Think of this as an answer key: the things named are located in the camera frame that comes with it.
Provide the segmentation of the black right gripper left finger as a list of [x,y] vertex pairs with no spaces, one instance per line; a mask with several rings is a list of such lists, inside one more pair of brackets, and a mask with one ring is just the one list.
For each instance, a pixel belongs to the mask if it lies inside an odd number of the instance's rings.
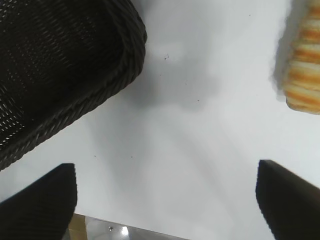
[[78,200],[75,165],[63,163],[0,204],[2,240],[61,240]]

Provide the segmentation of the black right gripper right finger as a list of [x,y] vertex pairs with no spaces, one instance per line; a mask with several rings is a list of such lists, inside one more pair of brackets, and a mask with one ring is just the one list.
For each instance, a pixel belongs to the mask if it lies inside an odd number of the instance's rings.
[[273,160],[260,160],[255,196],[276,240],[320,238],[320,190]]

